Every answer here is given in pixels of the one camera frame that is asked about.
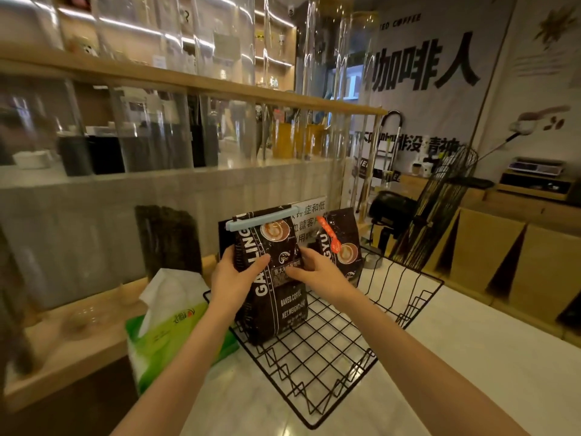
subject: wire basket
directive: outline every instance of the wire basket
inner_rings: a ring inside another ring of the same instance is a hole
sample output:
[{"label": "wire basket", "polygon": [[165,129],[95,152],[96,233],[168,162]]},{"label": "wire basket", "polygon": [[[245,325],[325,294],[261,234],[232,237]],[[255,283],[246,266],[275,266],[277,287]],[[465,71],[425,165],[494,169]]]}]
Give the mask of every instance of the wire basket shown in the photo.
[{"label": "wire basket", "polygon": [[[402,328],[410,325],[443,281],[407,269],[361,247],[374,269],[363,269],[358,288]],[[315,430],[377,362],[344,313],[308,289],[306,322],[253,346],[242,326],[231,328],[245,351],[307,428]]]}]

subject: latte art image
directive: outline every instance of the latte art image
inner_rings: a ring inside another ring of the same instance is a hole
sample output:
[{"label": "latte art image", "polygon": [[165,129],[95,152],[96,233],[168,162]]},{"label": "latte art image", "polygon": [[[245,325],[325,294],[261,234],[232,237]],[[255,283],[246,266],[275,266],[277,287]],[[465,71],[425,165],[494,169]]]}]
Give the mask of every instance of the latte art image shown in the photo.
[{"label": "latte art image", "polygon": [[337,254],[337,258],[343,264],[353,263],[358,256],[358,250],[353,243],[344,243]]},{"label": "latte art image", "polygon": [[277,220],[265,223],[260,227],[260,232],[264,237],[272,242],[282,242],[290,233],[290,228],[284,220]]}]

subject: white sign with chinese text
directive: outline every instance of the white sign with chinese text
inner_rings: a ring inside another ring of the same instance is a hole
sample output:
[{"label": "white sign with chinese text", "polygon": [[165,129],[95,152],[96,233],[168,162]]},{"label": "white sign with chinese text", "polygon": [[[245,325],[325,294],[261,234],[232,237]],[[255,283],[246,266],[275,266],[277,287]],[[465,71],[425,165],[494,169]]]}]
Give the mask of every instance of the white sign with chinese text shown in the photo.
[{"label": "white sign with chinese text", "polygon": [[315,235],[319,229],[316,217],[325,213],[326,201],[327,198],[322,196],[294,204],[300,206],[303,210],[292,218],[294,233],[301,246],[315,240]]},{"label": "white sign with chinese text", "polygon": [[[396,170],[410,172],[422,141],[432,154],[469,143],[514,1],[425,0],[382,13],[371,104],[404,117]],[[397,126],[397,116],[390,117],[380,153]],[[367,140],[372,127],[368,120]],[[366,143],[363,157],[368,153]],[[375,168],[383,160],[378,156]]]}]

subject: black coffee bag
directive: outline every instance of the black coffee bag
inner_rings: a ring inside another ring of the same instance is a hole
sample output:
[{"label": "black coffee bag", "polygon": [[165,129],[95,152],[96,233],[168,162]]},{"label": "black coffee bag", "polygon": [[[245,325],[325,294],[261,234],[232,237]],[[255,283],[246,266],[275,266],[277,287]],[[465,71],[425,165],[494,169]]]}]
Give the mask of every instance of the black coffee bag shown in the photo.
[{"label": "black coffee bag", "polygon": [[[234,220],[263,216],[289,207],[242,214]],[[238,271],[247,269],[258,257],[270,254],[268,266],[252,283],[237,315],[252,345],[262,344],[306,320],[309,311],[306,287],[285,272],[287,266],[303,267],[290,217],[237,231],[234,251]]]},{"label": "black coffee bag", "polygon": [[[317,221],[321,228],[317,232],[316,247],[309,247],[329,257],[351,284],[357,286],[363,269],[363,257],[353,208],[329,211],[323,217],[317,217]],[[333,238],[338,241],[338,248],[334,247]]]}]

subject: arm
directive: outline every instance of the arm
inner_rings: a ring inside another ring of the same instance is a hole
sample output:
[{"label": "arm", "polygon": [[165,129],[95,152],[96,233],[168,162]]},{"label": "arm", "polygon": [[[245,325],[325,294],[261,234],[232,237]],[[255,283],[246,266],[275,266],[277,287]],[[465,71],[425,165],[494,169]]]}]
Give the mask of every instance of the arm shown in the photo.
[{"label": "arm", "polygon": [[355,289],[335,265],[301,248],[306,267],[287,274],[345,312],[434,436],[527,436],[504,410]]},{"label": "arm", "polygon": [[260,257],[246,271],[232,265],[233,247],[212,275],[212,300],[179,353],[115,428],[113,436],[177,436],[184,426],[228,326],[252,281],[268,264]]}]

